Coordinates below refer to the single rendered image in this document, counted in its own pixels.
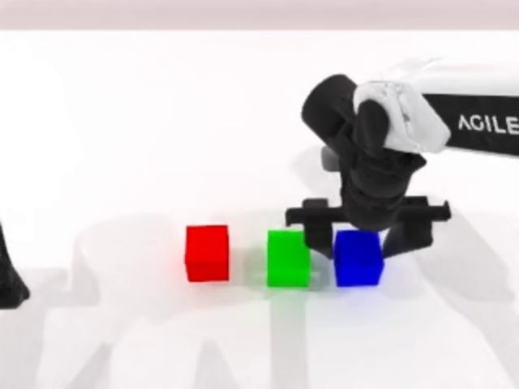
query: table surface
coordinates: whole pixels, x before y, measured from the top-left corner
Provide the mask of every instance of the table surface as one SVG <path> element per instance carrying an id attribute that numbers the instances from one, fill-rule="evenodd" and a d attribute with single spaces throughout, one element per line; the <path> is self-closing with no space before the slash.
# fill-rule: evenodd
<path id="1" fill-rule="evenodd" d="M 264 282 L 284 210 L 337 203 L 299 118 L 314 85 L 518 37 L 0 34 L 2 222 L 33 293 L 0 313 L 0 388 L 519 387 L 513 158 L 427 156 L 410 193 L 454 217 L 377 288 L 338 290 L 316 256 L 309 290 Z M 187 283 L 190 224 L 229 226 L 228 284 Z"/>

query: block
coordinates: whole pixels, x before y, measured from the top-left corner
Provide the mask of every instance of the block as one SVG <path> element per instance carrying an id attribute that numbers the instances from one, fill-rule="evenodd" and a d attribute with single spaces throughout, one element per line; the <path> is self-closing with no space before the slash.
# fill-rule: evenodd
<path id="1" fill-rule="evenodd" d="M 376 286 L 384 270 L 378 233 L 339 231 L 333 247 L 338 287 Z"/>
<path id="2" fill-rule="evenodd" d="M 190 282 L 229 281 L 228 227 L 188 226 L 184 263 Z"/>
<path id="3" fill-rule="evenodd" d="M 269 287 L 306 288 L 311 278 L 310 249 L 304 232 L 268 231 L 267 285 Z"/>

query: blue block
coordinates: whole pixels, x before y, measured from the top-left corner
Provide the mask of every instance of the blue block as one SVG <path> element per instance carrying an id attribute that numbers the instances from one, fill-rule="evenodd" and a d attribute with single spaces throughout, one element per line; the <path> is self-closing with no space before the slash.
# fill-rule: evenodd
<path id="1" fill-rule="evenodd" d="M 333 262 L 338 287 L 376 286 L 384 270 L 378 233 L 339 231 L 335 236 Z"/>

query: green cube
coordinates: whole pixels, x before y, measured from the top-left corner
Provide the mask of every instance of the green cube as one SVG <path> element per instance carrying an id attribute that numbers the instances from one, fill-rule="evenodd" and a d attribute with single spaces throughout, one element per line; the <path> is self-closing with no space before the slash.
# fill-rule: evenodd
<path id="1" fill-rule="evenodd" d="M 268 231 L 267 285 L 306 288 L 311 278 L 310 249 L 303 231 Z"/>

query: logo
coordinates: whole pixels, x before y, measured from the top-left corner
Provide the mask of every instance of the logo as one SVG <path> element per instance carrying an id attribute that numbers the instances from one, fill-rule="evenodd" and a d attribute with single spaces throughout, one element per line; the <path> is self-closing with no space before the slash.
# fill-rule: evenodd
<path id="1" fill-rule="evenodd" d="M 496 115 L 460 116 L 458 130 L 486 131 L 496 134 L 519 135 L 519 117 Z"/>

